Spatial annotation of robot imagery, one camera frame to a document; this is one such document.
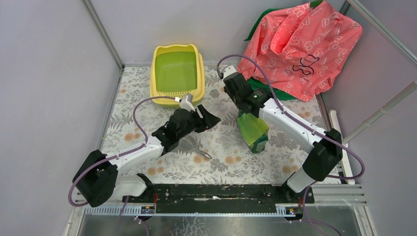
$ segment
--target metal frame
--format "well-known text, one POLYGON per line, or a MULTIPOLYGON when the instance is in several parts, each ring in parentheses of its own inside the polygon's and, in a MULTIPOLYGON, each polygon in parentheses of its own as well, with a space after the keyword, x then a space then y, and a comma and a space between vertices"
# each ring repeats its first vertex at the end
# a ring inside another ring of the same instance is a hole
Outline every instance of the metal frame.
POLYGON ((97 12, 95 11, 91 1, 90 0, 81 0, 81 2, 83 2, 88 14, 91 17, 91 20, 93 21, 95 27, 97 28, 98 33, 100 34, 101 38, 103 39, 104 44, 106 44, 107 49, 109 50, 110 54, 112 55, 113 59, 115 60, 115 63, 118 65, 120 70, 123 70, 123 68, 124 68, 123 61, 120 59, 119 54, 117 53, 115 46, 113 45, 112 41, 110 40, 110 37, 107 34, 107 31, 103 26, 103 23, 101 23, 101 20, 98 17, 97 12))
MULTIPOLYGON (((112 95, 112 102, 108 109, 107 119, 105 125, 103 126, 103 131, 100 136, 100 141, 98 142, 98 147, 102 145, 102 137, 104 136, 108 122, 110 119, 110 115, 112 112, 113 104, 116 98, 116 93, 118 90, 118 86, 120 84, 122 70, 124 68, 124 64, 120 59, 114 45, 112 44, 103 24, 101 23, 94 7, 91 4, 90 0, 82 0, 84 3, 87 12, 91 16, 92 21, 94 22, 100 36, 102 37, 103 41, 105 42, 108 50, 110 51, 115 63, 121 69, 119 80, 115 86, 114 93, 112 95)), ((385 25, 383 25, 371 12, 369 12, 358 0, 346 0, 344 1, 340 12, 342 14, 347 14, 351 7, 355 8, 369 23, 378 30, 411 64, 413 64, 417 68, 417 56, 413 54, 413 52, 404 44, 402 43, 385 25)), ((393 99, 391 99, 386 105, 384 105, 380 110, 375 112, 370 118, 364 121, 363 124, 358 126, 351 134, 346 136, 343 139, 343 143, 347 143, 353 137, 358 135, 361 131, 369 127, 373 122, 379 119, 383 114, 385 114, 389 109, 397 105, 400 101, 402 101, 405 97, 411 94, 414 90, 417 89, 417 80, 411 82, 404 90, 402 90, 399 94, 397 94, 393 99)), ((330 121, 328 118, 328 111, 326 108, 326 101, 323 96, 320 94, 317 96, 318 102, 320 104, 320 109, 324 115, 325 122, 327 128, 330 127, 330 121)), ((313 192, 316 196, 316 202, 326 206, 340 206, 343 204, 344 206, 348 203, 352 205, 356 215, 357 220, 360 226, 360 230, 363 235, 376 235, 375 227, 372 223, 372 220, 369 215, 368 207, 366 206, 366 201, 362 193, 362 189, 360 185, 347 185, 347 184, 317 184, 313 186, 313 192)), ((76 200, 81 200, 81 196, 77 195, 76 200)), ((67 231, 64 235, 67 236, 75 236, 78 234, 79 227, 82 222, 82 216, 84 215, 85 208, 75 208, 73 210, 72 216, 70 217, 70 221, 68 222, 67 231)))
POLYGON ((117 83, 115 84, 115 87, 113 89, 112 98, 110 100, 109 107, 107 108, 106 120, 104 121, 103 128, 101 129, 100 139, 98 140, 97 149, 101 149, 103 146, 104 136, 106 135, 107 129, 109 128, 109 120, 113 113, 113 108, 115 106, 116 97, 119 91, 122 76, 123 76, 123 69, 120 70, 119 79, 117 80, 117 83))
MULTIPOLYGON (((382 24, 382 22, 380 22, 368 9, 366 9, 362 3, 360 3, 358 0, 346 0, 345 3, 346 2, 355 8, 379 33, 382 34, 382 36, 388 40, 388 42, 394 46, 394 48, 396 48, 414 67, 417 68, 417 56, 399 38, 397 38, 394 33, 392 33, 384 24, 382 24)), ((345 3, 343 4, 342 9, 347 12, 349 11, 349 7, 346 7, 345 3)), ((387 111, 401 102, 416 89, 417 80, 411 82, 387 104, 382 106, 377 112, 371 115, 354 131, 347 135, 342 140, 342 144, 346 144, 349 140, 356 137, 360 132, 368 128, 373 122, 381 118, 387 111)))
MULTIPOLYGON (((149 216, 149 214, 141 213, 142 206, 149 206, 150 204, 127 204, 122 216, 149 216)), ((260 214, 244 214, 244 213, 155 213, 152 216, 196 216, 196 217, 294 217, 294 215, 286 214, 285 206, 276 204, 277 213, 260 213, 260 214)), ((120 205, 101 205, 98 207, 87 206, 84 214, 91 215, 114 215, 118 216, 121 211, 120 205)))

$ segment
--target green cloth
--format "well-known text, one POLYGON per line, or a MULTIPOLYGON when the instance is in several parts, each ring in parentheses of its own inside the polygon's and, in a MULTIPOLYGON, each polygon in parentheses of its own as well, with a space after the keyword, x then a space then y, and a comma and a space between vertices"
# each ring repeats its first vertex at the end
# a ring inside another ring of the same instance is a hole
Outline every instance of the green cloth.
MULTIPOLYGON (((312 1, 310 2, 310 7, 317 7, 318 5, 320 5, 323 2, 323 0, 319 0, 319 1, 312 1)), ((264 16, 266 16, 268 13, 273 12, 273 11, 277 11, 277 10, 282 10, 283 8, 270 8, 266 11, 264 11, 261 16, 258 18, 258 20, 256 21, 255 25, 253 26, 252 30, 249 33, 249 36, 247 39, 245 39, 244 41, 249 41, 253 34, 255 33, 256 28, 258 27, 259 23, 261 22, 262 18, 264 16)))
MULTIPOLYGON (((257 88, 264 88, 264 89, 269 91, 269 86, 268 85, 264 85, 264 83, 262 83, 261 81, 255 80, 252 77, 250 77, 248 79, 248 83, 250 84, 250 86, 252 87, 253 90, 256 90, 257 88)), ((292 95, 289 95, 288 93, 286 93, 284 91, 281 91, 279 89, 276 89, 276 88, 274 88, 274 93, 275 93, 276 97, 279 100, 282 100, 282 101, 297 99, 296 97, 293 97, 292 95)))

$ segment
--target red wire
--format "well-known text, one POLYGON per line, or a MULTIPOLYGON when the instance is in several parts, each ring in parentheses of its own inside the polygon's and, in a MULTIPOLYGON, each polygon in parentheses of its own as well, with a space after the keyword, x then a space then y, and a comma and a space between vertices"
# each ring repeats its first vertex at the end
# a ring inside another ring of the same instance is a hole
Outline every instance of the red wire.
POLYGON ((298 208, 300 208, 301 205, 302 205, 302 198, 300 198, 299 201, 298 201, 298 208))
POLYGON ((153 210, 154 210, 154 212, 156 212, 155 204, 156 204, 156 201, 157 200, 158 200, 158 194, 157 193, 154 193, 153 194, 153 210))

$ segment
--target yellow plastic tray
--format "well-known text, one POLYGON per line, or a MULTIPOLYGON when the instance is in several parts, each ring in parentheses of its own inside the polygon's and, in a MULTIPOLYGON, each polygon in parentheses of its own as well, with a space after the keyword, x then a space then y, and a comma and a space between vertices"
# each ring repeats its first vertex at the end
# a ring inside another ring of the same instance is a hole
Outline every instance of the yellow plastic tray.
MULTIPOLYGON (((205 77, 203 57, 193 44, 159 46, 153 53, 150 96, 182 98, 193 95, 193 103, 203 98, 205 77)), ((179 103, 165 98, 153 100, 162 106, 178 107, 179 103)))

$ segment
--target metal floor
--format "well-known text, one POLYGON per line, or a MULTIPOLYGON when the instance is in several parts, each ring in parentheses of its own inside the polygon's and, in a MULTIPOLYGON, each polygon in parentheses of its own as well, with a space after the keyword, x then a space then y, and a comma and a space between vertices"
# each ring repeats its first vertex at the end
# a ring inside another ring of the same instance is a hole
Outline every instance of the metal floor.
MULTIPOLYGON (((337 228, 343 236, 360 235, 349 206, 307 207, 309 216, 337 228)), ((85 215, 79 236, 114 236, 117 216, 85 215)), ((146 221, 151 236, 320 236, 308 222, 289 223, 281 217, 178 217, 155 216, 146 221)), ((337 235, 320 227, 328 235, 337 235)), ((145 236, 146 230, 131 216, 120 220, 119 236, 145 236)))

